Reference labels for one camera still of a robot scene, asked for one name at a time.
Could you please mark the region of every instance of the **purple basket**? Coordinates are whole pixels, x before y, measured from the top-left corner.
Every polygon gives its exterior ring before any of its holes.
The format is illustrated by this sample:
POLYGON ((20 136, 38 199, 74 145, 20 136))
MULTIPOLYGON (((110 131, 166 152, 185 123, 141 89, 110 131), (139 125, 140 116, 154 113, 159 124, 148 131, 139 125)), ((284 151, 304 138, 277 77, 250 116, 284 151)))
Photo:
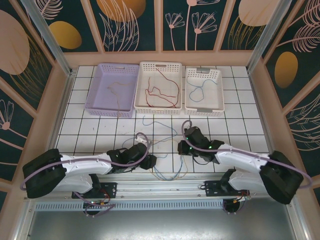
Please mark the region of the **purple basket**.
POLYGON ((138 73, 139 65, 99 64, 84 109, 90 115, 131 118, 138 73))

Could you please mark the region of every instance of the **blue cable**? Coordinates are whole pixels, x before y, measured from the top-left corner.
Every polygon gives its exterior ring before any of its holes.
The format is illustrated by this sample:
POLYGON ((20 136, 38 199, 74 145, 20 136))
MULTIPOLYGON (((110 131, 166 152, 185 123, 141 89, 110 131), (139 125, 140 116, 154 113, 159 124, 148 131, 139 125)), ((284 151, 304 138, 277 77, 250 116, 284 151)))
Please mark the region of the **blue cable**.
MULTIPOLYGON (((149 123, 149 124, 146 124, 146 123, 145 123, 145 116, 143 116, 143 118, 142 118, 142 125, 144 125, 144 126, 150 126, 150 125, 152 125, 152 124, 154 124, 154 123, 157 123, 157 124, 160 124, 160 125, 162 125, 162 126, 164 126, 164 127, 167 127, 167 128, 169 128, 169 129, 172 129, 172 130, 175 132, 175 134, 173 134, 172 136, 166 137, 165 139, 162 139, 162 140, 160 140, 160 141, 158 141, 158 142, 156 142, 155 144, 152 144, 152 145, 156 145, 156 144, 158 144, 158 143, 160 143, 160 142, 164 142, 164 141, 166 141, 166 140, 168 140, 168 139, 171 139, 171 138, 173 139, 175 136, 178 135, 178 132, 177 132, 174 128, 172 128, 172 127, 170 127, 170 126, 167 126, 167 125, 165 125, 165 124, 163 124, 163 123, 161 123, 161 122, 159 122, 159 121, 153 121, 153 122, 151 122, 151 123, 149 123)), ((132 140, 132 139, 134 139, 134 137, 131 137, 131 138, 125 140, 125 141, 122 143, 122 147, 124 148, 124 144, 125 144, 127 141, 132 140)), ((166 156, 158 156, 157 158, 158 158, 158 159, 165 159, 167 156, 168 156, 168 154, 167 154, 166 156)), ((173 177, 171 177, 171 178, 166 178, 166 177, 164 177, 164 176, 162 175, 162 173, 159 172, 159 170, 158 170, 155 166, 153 167, 153 168, 154 168, 154 172, 155 172, 155 174, 158 176, 158 178, 160 178, 160 179, 162 179, 162 180, 164 180, 164 181, 173 181, 173 180, 175 180, 175 178, 180 174, 180 172, 181 172, 181 170, 182 170, 183 163, 184 163, 183 160, 184 160, 184 156, 180 156, 180 161, 181 161, 180 168, 179 168, 178 172, 176 173, 176 175, 173 176, 173 177)))
POLYGON ((173 180, 175 180, 176 179, 176 177, 180 174, 180 172, 181 172, 181 170, 182 170, 182 166, 183 166, 183 164, 184 164, 184 156, 180 156, 180 161, 181 161, 181 165, 180 165, 180 168, 179 168, 179 170, 178 170, 178 172, 173 176, 173 177, 171 177, 171 178, 166 178, 166 177, 164 177, 163 175, 162 175, 162 173, 161 172, 159 172, 159 170, 154 166, 153 168, 154 168, 154 172, 155 172, 155 174, 158 176, 158 178, 160 178, 160 179, 162 179, 162 180, 164 180, 164 181, 173 181, 173 180))
MULTIPOLYGON (((146 124, 146 123, 145 123, 145 116, 143 116, 143 118, 142 118, 142 124, 143 124, 144 126, 150 126, 150 125, 152 125, 153 123, 157 123, 157 124, 160 124, 160 125, 162 125, 162 126, 164 126, 164 127, 167 127, 167 128, 169 128, 169 129, 172 129, 172 130, 175 132, 175 134, 173 134, 172 136, 166 137, 165 139, 162 139, 162 140, 160 140, 160 141, 158 141, 158 142, 156 142, 155 144, 152 144, 152 145, 156 145, 156 144, 158 144, 158 143, 160 143, 160 142, 165 142, 166 140, 171 139, 171 138, 173 138, 173 137, 176 137, 176 136, 178 135, 178 132, 177 132, 174 128, 172 128, 172 127, 170 127, 170 126, 167 126, 167 125, 165 125, 165 124, 163 124, 163 123, 161 123, 161 122, 159 122, 159 121, 153 121, 153 122, 151 122, 151 123, 149 123, 149 124, 146 124)), ((124 148, 124 144, 125 144, 127 141, 131 140, 131 139, 135 139, 135 138, 134 138, 134 137, 131 137, 131 138, 125 140, 125 141, 122 143, 122 148, 124 148)))
POLYGON ((159 121, 153 121, 153 122, 151 122, 150 124, 145 124, 145 116, 142 117, 142 125, 144 125, 144 126, 150 126, 152 123, 160 124, 160 125, 162 125, 162 126, 165 126, 165 127, 169 128, 169 129, 172 129, 173 131, 175 131, 175 134, 174 134, 174 135, 169 136, 169 137, 167 137, 167 138, 165 138, 165 139, 162 139, 162 140, 158 141, 157 143, 155 143, 155 144, 153 144, 153 145, 156 145, 156 144, 158 144, 158 143, 160 143, 160 142, 164 142, 165 140, 174 138, 175 136, 178 135, 178 132, 177 132, 174 128, 172 128, 172 127, 170 127, 170 126, 167 126, 167 125, 165 125, 165 124, 163 124, 163 123, 161 123, 161 122, 159 122, 159 121))
POLYGON ((166 157, 168 157, 168 154, 166 154, 165 156, 157 156, 157 159, 165 159, 166 157))
POLYGON ((203 99, 205 99, 205 94, 204 94, 203 87, 204 87, 206 81, 211 81, 211 82, 213 82, 215 85, 218 85, 218 84, 217 84, 215 81, 213 81, 212 79, 206 79, 206 80, 202 83, 202 86, 197 86, 197 85, 191 84, 191 83, 188 81, 188 78, 186 79, 186 82, 187 82, 188 84, 190 84, 191 86, 195 87, 195 89, 194 89, 192 92, 190 92, 190 94, 189 94, 189 98, 190 98, 191 101, 194 101, 194 102, 196 102, 196 103, 199 103, 199 102, 201 102, 203 99), (197 89, 201 89, 201 92, 202 92, 202 99, 199 100, 199 101, 196 101, 196 100, 194 100, 194 99, 191 98, 191 94, 193 94, 197 89))

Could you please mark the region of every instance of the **grid tile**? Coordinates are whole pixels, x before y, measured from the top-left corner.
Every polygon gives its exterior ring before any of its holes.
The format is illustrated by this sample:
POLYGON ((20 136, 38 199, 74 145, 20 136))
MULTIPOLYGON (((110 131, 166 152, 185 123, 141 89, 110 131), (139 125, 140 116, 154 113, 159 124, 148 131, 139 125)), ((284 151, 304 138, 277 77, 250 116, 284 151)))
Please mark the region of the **grid tile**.
POLYGON ((85 104, 87 95, 87 90, 72 90, 69 104, 85 104))
POLYGON ((224 105, 225 118, 227 119, 242 119, 242 112, 240 104, 225 104, 224 105))
POLYGON ((118 119, 116 126, 117 135, 135 134, 135 119, 118 119))
POLYGON ((75 151, 77 135, 61 135, 58 139, 57 148, 62 153, 73 153, 75 151))
POLYGON ((216 66, 216 69, 221 71, 223 78, 232 78, 234 76, 232 74, 231 66, 216 66))
POLYGON ((93 153, 95 150, 96 138, 96 135, 79 135, 74 152, 93 153))
MULTIPOLYGON (((153 141, 149 152, 159 157, 156 167, 163 173, 177 172, 181 165, 178 155, 178 143, 183 140, 181 125, 191 119, 193 126, 200 128, 202 133, 211 140, 220 140, 235 148, 258 153, 268 152, 266 139, 259 119, 245 67, 218 66, 222 71, 225 112, 219 118, 206 116, 135 113, 133 119, 116 119, 109 116, 94 116, 84 110, 92 77, 97 67, 81 66, 70 94, 56 146, 61 153, 67 155, 86 156, 105 153, 108 150, 130 148, 137 142, 134 134, 143 132, 153 141)), ((209 163, 199 165, 191 156, 184 156, 182 173, 223 173, 232 166, 209 163)), ((206 162, 197 157, 199 163, 206 162)), ((133 173, 149 173, 149 170, 137 168, 133 173)))
POLYGON ((247 78, 248 73, 245 66, 232 66, 232 72, 234 77, 247 78))
POLYGON ((115 135, 116 127, 117 127, 117 119, 115 118, 100 119, 98 135, 115 135))
POLYGON ((230 145, 246 151, 250 151, 248 137, 246 135, 230 135, 230 145))
POLYGON ((246 128, 243 119, 227 119, 228 132, 230 135, 245 135, 246 128))
POLYGON ((248 135, 263 135, 264 130, 260 119, 245 119, 246 132, 248 135))
POLYGON ((68 104, 65 118, 66 119, 81 119, 84 114, 83 104, 68 104))
POLYGON ((255 104, 255 97, 252 91, 238 90, 239 101, 241 104, 255 104))
POLYGON ((255 104, 241 104, 241 110, 245 119, 258 119, 259 113, 255 104))
POLYGON ((91 78, 93 75, 94 66, 80 66, 76 73, 77 78, 91 78))
POLYGON ((223 90, 225 104, 238 104, 239 98, 236 90, 223 90))
POLYGON ((152 135, 153 132, 154 132, 154 121, 153 119, 137 119, 135 121, 135 133, 138 133, 138 132, 142 132, 144 134, 147 134, 147 135, 152 135))
POLYGON ((78 77, 74 81, 73 90, 89 90, 91 77, 78 77))
POLYGON ((63 121, 62 135, 77 135, 79 133, 81 119, 65 119, 63 121))
POLYGON ((222 87, 224 90, 236 90, 235 80, 233 77, 223 77, 222 87))
POLYGON ((266 138, 264 135, 249 135, 248 136, 251 151, 255 153, 268 153, 266 138))
POLYGON ((82 119, 79 135, 97 135, 99 119, 82 119))
POLYGON ((155 142, 153 145, 154 153, 172 153, 172 135, 167 136, 154 136, 153 141, 155 142))
POLYGON ((228 135, 225 119, 208 119, 211 135, 228 135))
POLYGON ((251 84, 248 77, 235 77, 234 82, 237 90, 251 90, 251 84))
POLYGON ((154 119, 153 134, 154 135, 171 135, 172 134, 171 119, 154 119))
POLYGON ((96 136, 94 152, 105 153, 114 149, 115 135, 98 135, 96 136))

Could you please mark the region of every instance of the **ventilation grille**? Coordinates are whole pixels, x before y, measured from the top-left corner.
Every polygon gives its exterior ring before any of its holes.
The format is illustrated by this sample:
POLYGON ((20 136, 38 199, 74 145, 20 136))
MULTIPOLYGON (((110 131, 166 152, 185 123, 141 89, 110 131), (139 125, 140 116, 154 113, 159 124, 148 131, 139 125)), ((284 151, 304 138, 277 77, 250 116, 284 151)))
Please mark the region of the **ventilation grille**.
MULTIPOLYGON (((221 209, 222 199, 201 199, 201 200, 150 200, 150 201, 112 201, 116 206, 113 211, 125 210, 187 210, 187 209, 221 209)), ((88 211, 96 211, 101 207, 91 206, 88 211)), ((83 211, 84 203, 75 202, 38 202, 35 211, 37 212, 72 212, 83 211)))

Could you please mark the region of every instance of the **red cable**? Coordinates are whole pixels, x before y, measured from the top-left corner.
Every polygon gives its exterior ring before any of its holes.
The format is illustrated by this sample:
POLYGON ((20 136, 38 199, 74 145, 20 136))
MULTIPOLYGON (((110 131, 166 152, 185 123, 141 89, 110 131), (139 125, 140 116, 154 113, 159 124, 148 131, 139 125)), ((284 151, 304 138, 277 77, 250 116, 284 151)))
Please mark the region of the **red cable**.
POLYGON ((166 99, 166 98, 164 98, 164 97, 161 97, 161 96, 159 96, 159 95, 156 95, 156 94, 151 94, 151 93, 153 92, 153 89, 152 89, 152 91, 150 91, 149 88, 150 88, 150 77, 149 77, 149 79, 148 79, 148 89, 146 89, 146 90, 144 91, 144 93, 145 93, 145 100, 146 100, 146 103, 148 104, 149 107, 154 108, 154 106, 151 106, 151 105, 149 104, 149 102, 148 102, 148 95, 147 95, 146 91, 148 92, 149 96, 159 97, 159 98, 164 99, 164 100, 166 100, 167 102, 169 102, 169 103, 172 104, 172 106, 169 106, 169 107, 167 107, 167 108, 176 107, 175 105, 177 105, 177 104, 174 104, 173 102, 169 101, 168 99, 166 99))
MULTIPOLYGON (((175 96, 169 96, 169 95, 162 94, 162 93, 161 93, 161 90, 160 90, 159 88, 155 87, 155 86, 152 88, 152 91, 150 91, 150 90, 149 90, 149 88, 150 88, 150 77, 149 77, 149 79, 148 79, 148 88, 146 89, 147 93, 149 94, 149 96, 159 97, 159 98, 164 99, 164 100, 166 100, 167 102, 169 102, 169 103, 172 104, 172 106, 168 106, 168 107, 166 107, 166 108, 172 108, 172 107, 177 108, 176 105, 177 105, 178 102, 179 102, 179 98, 178 98, 178 97, 179 97, 179 93, 180 93, 180 88, 179 88, 178 84, 177 84, 175 81, 172 81, 172 80, 166 78, 166 76, 163 75, 163 73, 162 73, 161 71, 159 71, 159 69, 156 68, 156 70, 157 70, 166 80, 168 80, 168 81, 170 81, 170 82, 173 82, 173 83, 176 85, 176 87, 178 88, 176 103, 174 104, 173 102, 169 101, 168 99, 166 99, 166 98, 164 98, 164 97, 161 97, 161 96, 165 96, 165 97, 168 97, 168 98, 176 98, 175 96), (156 95, 156 94, 151 94, 151 93, 154 91, 154 89, 157 89, 157 90, 159 91, 159 93, 160 93, 161 96, 156 95)), ((148 94, 146 93, 146 91, 144 91, 144 93, 145 93, 145 101, 146 101, 146 103, 148 104, 149 107, 152 107, 152 108, 153 108, 153 106, 151 106, 151 105, 149 104, 149 102, 148 102, 148 94)))

